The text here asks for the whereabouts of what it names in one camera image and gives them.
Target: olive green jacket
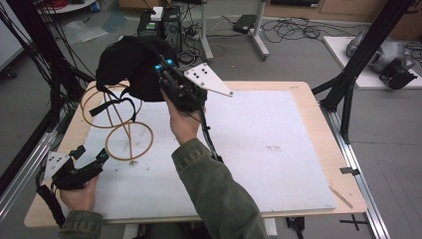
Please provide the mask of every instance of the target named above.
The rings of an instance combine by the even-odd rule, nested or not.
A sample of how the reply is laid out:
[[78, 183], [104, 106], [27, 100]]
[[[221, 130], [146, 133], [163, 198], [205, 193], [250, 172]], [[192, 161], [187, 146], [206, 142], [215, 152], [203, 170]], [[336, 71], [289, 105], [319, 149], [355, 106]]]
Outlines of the olive green jacket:
[[[268, 238], [254, 199], [226, 165], [211, 158], [197, 138], [177, 148], [172, 158], [196, 212], [214, 239]], [[100, 238], [102, 216], [73, 211], [60, 231], [63, 239]]]

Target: wooden wire frame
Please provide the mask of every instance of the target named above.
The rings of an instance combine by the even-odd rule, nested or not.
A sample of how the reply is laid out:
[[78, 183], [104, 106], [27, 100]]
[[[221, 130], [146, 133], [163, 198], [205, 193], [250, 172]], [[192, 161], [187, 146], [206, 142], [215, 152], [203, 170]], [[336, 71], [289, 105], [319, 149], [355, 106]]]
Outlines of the wooden wire frame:
[[[148, 147], [143, 151], [143, 152], [141, 152], [140, 154], [137, 154], [137, 155], [133, 155], [133, 152], [132, 152], [132, 146], [131, 146], [131, 134], [130, 134], [130, 126], [132, 125], [132, 124], [141, 124], [141, 125], [143, 125], [143, 126], [145, 126], [148, 130], [149, 130], [149, 132], [151, 133], [151, 141], [150, 141], [150, 143], [149, 143], [149, 145], [148, 145]], [[111, 137], [111, 135], [116, 131], [116, 130], [118, 130], [120, 127], [124, 127], [124, 131], [126, 132], [126, 134], [127, 134], [127, 136], [128, 136], [128, 139], [129, 139], [129, 149], [130, 149], [130, 156], [129, 157], [121, 157], [121, 156], [117, 156], [117, 155], [115, 155], [115, 154], [113, 154], [110, 150], [109, 150], [109, 147], [108, 147], [108, 142], [109, 142], [109, 139], [110, 139], [110, 137]], [[132, 122], [132, 121], [129, 121], [129, 122], [124, 122], [124, 123], [122, 123], [120, 126], [117, 126], [117, 127], [115, 127], [109, 134], [108, 134], [108, 136], [106, 137], [106, 140], [105, 140], [105, 150], [107, 151], [107, 153], [110, 155], [110, 156], [112, 156], [113, 158], [115, 158], [115, 159], [118, 159], [118, 160], [133, 160], [133, 159], [136, 159], [136, 158], [138, 158], [138, 157], [141, 157], [141, 156], [143, 156], [144, 154], [146, 154], [148, 151], [149, 151], [149, 149], [152, 147], [152, 143], [153, 143], [153, 141], [154, 141], [154, 133], [152, 132], [152, 129], [147, 125], [147, 124], [145, 124], [145, 123], [143, 123], [143, 122], [139, 122], [139, 121], [135, 121], [135, 122]]]
[[[117, 85], [115, 85], [115, 86], [108, 86], [108, 88], [109, 89], [112, 89], [112, 88], [126, 88], [127, 87], [127, 85], [124, 85], [124, 84], [117, 84]], [[90, 88], [88, 88], [85, 92], [84, 92], [84, 94], [82, 95], [82, 97], [81, 97], [81, 110], [82, 110], [82, 117], [84, 118], [84, 121], [86, 121], [87, 122], [87, 124], [89, 124], [89, 125], [91, 125], [91, 126], [94, 126], [94, 127], [98, 127], [98, 128], [114, 128], [114, 127], [117, 127], [117, 126], [122, 126], [124, 123], [126, 123], [126, 122], [129, 122], [130, 121], [130, 119], [127, 119], [127, 120], [125, 120], [125, 121], [123, 121], [123, 119], [120, 117], [120, 115], [119, 115], [119, 113], [118, 113], [118, 110], [117, 110], [117, 108], [116, 108], [116, 106], [115, 105], [112, 105], [113, 106], [113, 108], [114, 108], [114, 110], [115, 110], [115, 112], [117, 113], [117, 116], [118, 116], [118, 118], [119, 118], [119, 120], [120, 120], [120, 123], [119, 124], [117, 124], [117, 125], [114, 125], [113, 123], [112, 123], [112, 121], [111, 121], [111, 117], [110, 117], [110, 115], [109, 115], [109, 109], [106, 109], [106, 112], [107, 112], [107, 115], [108, 115], [108, 121], [109, 121], [109, 124], [110, 124], [110, 126], [102, 126], [102, 125], [95, 125], [93, 122], [91, 122], [91, 121], [89, 121], [88, 120], [88, 118], [87, 118], [87, 116], [86, 116], [86, 106], [87, 106], [87, 103], [96, 95], [96, 94], [98, 94], [98, 93], [101, 93], [101, 92], [99, 92], [99, 91], [96, 91], [95, 93], [93, 93], [92, 95], [90, 95], [88, 98], [87, 98], [87, 100], [84, 102], [84, 98], [85, 98], [85, 96], [88, 94], [88, 92], [90, 92], [92, 89], [94, 89], [95, 87], [90, 87]], [[109, 94], [107, 94], [107, 93], [104, 93], [104, 100], [106, 101], [106, 96], [108, 96], [108, 99], [110, 100], [111, 99], [111, 96], [109, 95]], [[137, 109], [136, 110], [136, 114], [138, 114], [139, 112], [140, 112], [140, 109], [142, 108], [142, 101], [140, 102], [140, 105], [139, 105], [139, 109]]]

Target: hand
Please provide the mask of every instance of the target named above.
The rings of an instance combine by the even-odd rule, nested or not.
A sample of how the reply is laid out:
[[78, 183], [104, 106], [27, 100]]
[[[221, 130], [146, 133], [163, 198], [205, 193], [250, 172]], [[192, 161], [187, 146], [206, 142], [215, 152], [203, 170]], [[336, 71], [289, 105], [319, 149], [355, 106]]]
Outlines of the hand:
[[71, 211], [92, 211], [96, 203], [97, 175], [85, 184], [84, 189], [60, 190], [60, 198]]
[[171, 131], [176, 136], [179, 144], [182, 145], [190, 139], [196, 138], [200, 125], [199, 112], [196, 111], [191, 114], [180, 112], [163, 90], [161, 90], [161, 93], [170, 112]]

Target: person's left hand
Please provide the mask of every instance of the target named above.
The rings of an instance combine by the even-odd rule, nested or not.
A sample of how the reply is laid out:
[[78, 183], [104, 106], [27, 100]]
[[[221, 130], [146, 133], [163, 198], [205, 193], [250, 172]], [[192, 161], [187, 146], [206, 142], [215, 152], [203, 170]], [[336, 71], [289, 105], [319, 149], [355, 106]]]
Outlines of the person's left hand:
[[60, 198], [71, 211], [92, 211], [96, 203], [96, 176], [85, 184], [84, 189], [60, 190]]

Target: wooden table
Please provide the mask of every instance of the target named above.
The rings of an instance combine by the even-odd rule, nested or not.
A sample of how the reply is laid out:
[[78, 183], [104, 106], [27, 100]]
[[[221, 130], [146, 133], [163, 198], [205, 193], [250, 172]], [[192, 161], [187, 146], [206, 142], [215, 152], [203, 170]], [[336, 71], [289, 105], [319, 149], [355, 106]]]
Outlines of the wooden table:
[[[300, 115], [304, 121], [311, 142], [316, 151], [319, 163], [325, 173], [326, 180], [335, 198], [337, 207], [332, 210], [312, 210], [295, 212], [263, 213], [264, 217], [286, 217], [305, 215], [354, 214], [366, 211], [366, 203], [351, 174], [342, 174], [340, 168], [347, 167], [344, 157], [330, 131], [317, 101], [306, 83], [301, 82], [225, 82], [233, 91], [289, 91], [292, 93]], [[101, 101], [97, 94], [87, 107], [97, 106]], [[78, 107], [74, 118], [66, 132], [58, 152], [69, 153], [83, 144], [90, 126], [82, 117], [81, 107]], [[145, 221], [118, 221], [118, 223], [139, 223]], [[46, 203], [38, 195], [25, 218], [28, 227], [55, 226], [56, 223]]]

